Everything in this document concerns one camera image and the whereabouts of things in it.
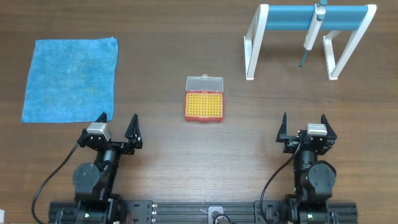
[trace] brown wood surface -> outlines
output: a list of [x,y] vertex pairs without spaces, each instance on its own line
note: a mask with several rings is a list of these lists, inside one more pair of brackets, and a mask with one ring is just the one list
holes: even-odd
[[[253,202],[289,155],[275,142],[284,112],[288,132],[325,113],[338,135],[322,159],[333,164],[333,200],[354,201],[360,223],[398,219],[398,3],[377,4],[376,16],[338,81],[327,78],[318,37],[299,68],[306,32],[266,32],[255,80],[244,75],[243,36],[260,3],[316,1],[140,0],[0,2],[0,208],[7,222],[33,222],[32,199],[64,160],[88,123],[22,124],[25,85],[38,39],[117,37],[115,140],[139,115],[144,140],[123,156],[114,192],[158,202]],[[335,54],[347,33],[333,39]],[[223,123],[187,123],[183,103],[189,75],[224,77]],[[95,151],[78,148],[40,195],[47,220],[51,201],[71,201],[72,174]],[[292,167],[270,185],[266,199],[293,191]]]

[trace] white stand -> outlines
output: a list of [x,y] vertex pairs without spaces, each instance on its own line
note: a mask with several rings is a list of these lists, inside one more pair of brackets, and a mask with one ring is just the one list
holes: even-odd
[[[341,31],[333,30],[328,35],[323,37],[323,46],[325,48],[326,65],[328,68],[329,80],[337,80],[338,75],[345,66],[349,57],[353,53],[355,47],[358,45],[363,34],[371,23],[376,12],[376,5],[368,5],[368,12],[358,27],[358,30],[353,31],[349,38],[348,44],[344,49],[337,65],[335,63],[335,56],[333,54],[333,47],[331,44],[332,38],[337,36]],[[254,80],[254,71],[256,69],[257,60],[261,48],[262,37],[266,30],[267,17],[269,6],[261,4],[250,23],[249,30],[244,36],[244,60],[246,67],[246,80]]]
[[266,30],[268,5],[261,4],[250,23],[249,30],[244,36],[244,62],[246,67],[246,80],[254,79],[254,71],[259,58],[262,36]]
[[355,47],[358,45],[363,34],[371,23],[376,9],[376,5],[368,5],[368,12],[362,20],[361,25],[359,25],[358,30],[353,31],[353,33],[351,34],[347,46],[344,49],[343,54],[341,54],[337,65],[335,62],[335,56],[333,54],[333,46],[331,44],[331,40],[332,38],[336,37],[341,31],[333,30],[328,35],[323,36],[323,46],[325,48],[326,66],[328,68],[329,80],[337,80],[338,75],[346,65],[349,57],[354,52]]

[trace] white object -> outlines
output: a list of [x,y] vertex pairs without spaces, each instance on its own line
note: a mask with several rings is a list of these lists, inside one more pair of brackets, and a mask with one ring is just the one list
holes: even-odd
[[4,214],[5,211],[0,209],[0,223],[4,223]]
[[371,23],[373,16],[376,13],[376,9],[376,5],[368,5],[368,12],[366,13],[361,24],[359,25],[358,30],[353,31],[353,33],[351,34],[347,46],[344,49],[343,54],[341,54],[337,65],[335,62],[335,55],[333,54],[333,46],[331,44],[331,40],[332,38],[336,37],[341,31],[333,30],[328,35],[323,36],[323,46],[325,48],[326,66],[328,68],[329,80],[337,80],[338,75],[346,65],[349,57],[354,52],[355,47],[358,45],[363,34]]
[[325,15],[326,10],[323,6],[318,6],[315,4],[315,12],[313,13],[310,28],[307,32],[307,36],[305,37],[304,47],[307,50],[312,50],[313,43],[315,43],[315,39],[317,38],[319,29],[321,28],[322,21],[318,21],[318,15]]
[[268,17],[269,6],[261,4],[250,23],[249,30],[244,36],[244,62],[246,80],[254,79],[254,71],[259,58],[259,52]]

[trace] blue cloth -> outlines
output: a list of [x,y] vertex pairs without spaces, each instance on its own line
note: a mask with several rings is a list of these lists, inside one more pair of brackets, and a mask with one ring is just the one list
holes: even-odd
[[112,120],[118,40],[36,40],[23,123]]

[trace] open lid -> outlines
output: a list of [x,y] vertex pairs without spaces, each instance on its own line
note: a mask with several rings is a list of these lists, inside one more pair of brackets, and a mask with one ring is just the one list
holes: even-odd
[[186,91],[224,91],[223,77],[209,77],[202,75],[200,77],[187,77]]

